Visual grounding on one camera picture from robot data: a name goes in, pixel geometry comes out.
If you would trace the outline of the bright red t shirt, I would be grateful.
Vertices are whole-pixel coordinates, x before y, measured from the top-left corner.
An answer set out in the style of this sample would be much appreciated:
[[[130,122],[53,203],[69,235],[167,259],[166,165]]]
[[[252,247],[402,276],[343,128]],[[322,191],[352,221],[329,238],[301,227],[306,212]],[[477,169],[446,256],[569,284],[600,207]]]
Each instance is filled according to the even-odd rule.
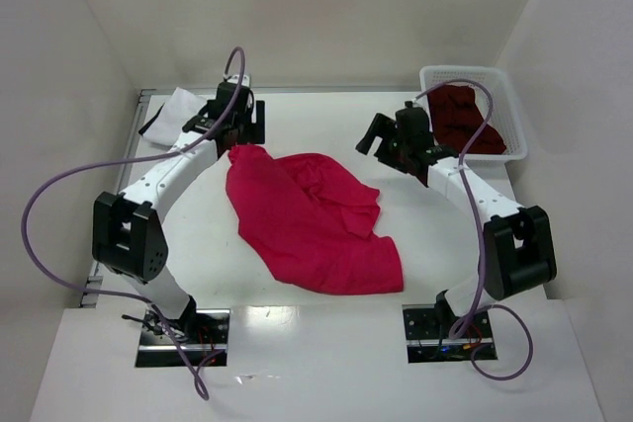
[[[374,231],[379,190],[319,153],[274,158],[259,145],[238,145],[228,160],[238,233],[275,280],[325,295],[404,289],[394,240]]]

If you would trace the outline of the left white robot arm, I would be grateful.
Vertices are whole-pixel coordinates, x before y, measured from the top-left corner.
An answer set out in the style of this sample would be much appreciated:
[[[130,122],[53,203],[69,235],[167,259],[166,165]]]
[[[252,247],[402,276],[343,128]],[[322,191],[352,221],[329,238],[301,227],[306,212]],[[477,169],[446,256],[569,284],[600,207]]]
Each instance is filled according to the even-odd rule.
[[[225,80],[206,100],[178,88],[141,128],[169,149],[136,182],[93,206],[92,254],[122,276],[149,302],[150,314],[180,340],[196,339],[211,320],[168,269],[168,244],[162,223],[182,194],[236,144],[265,141],[265,103],[247,86]]]

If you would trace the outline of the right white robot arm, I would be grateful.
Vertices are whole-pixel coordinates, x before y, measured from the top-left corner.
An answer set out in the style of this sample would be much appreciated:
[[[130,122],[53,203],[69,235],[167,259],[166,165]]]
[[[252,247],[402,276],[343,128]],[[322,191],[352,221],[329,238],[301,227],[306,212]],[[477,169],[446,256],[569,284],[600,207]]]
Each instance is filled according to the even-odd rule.
[[[476,274],[436,298],[436,314],[449,338],[459,337],[478,310],[556,278],[548,214],[501,194],[456,150],[435,144],[424,109],[408,104],[392,118],[376,114],[356,149],[368,154],[372,146],[380,163],[415,177],[475,225],[480,254]]]

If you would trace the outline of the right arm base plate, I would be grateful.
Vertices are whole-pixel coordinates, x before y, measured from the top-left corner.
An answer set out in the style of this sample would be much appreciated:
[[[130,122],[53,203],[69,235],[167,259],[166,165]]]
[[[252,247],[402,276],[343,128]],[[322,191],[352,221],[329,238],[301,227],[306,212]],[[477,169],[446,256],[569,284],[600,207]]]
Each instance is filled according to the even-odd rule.
[[[486,313],[475,316],[461,339],[448,338],[449,326],[439,322],[432,305],[404,305],[402,308],[407,360],[410,364],[459,363],[497,359],[490,319]]]

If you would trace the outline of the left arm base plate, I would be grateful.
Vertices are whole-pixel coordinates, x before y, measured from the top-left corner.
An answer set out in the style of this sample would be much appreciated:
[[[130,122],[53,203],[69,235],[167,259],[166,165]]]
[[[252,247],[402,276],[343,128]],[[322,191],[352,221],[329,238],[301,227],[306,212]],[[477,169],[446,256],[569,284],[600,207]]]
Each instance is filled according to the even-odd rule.
[[[123,315],[124,319],[141,325],[136,350],[135,367],[140,369],[185,367],[175,344],[163,329],[158,316],[147,310],[143,318]],[[201,309],[198,319],[202,326],[189,335],[174,330],[181,349],[195,367],[225,367],[230,322],[228,309]]]

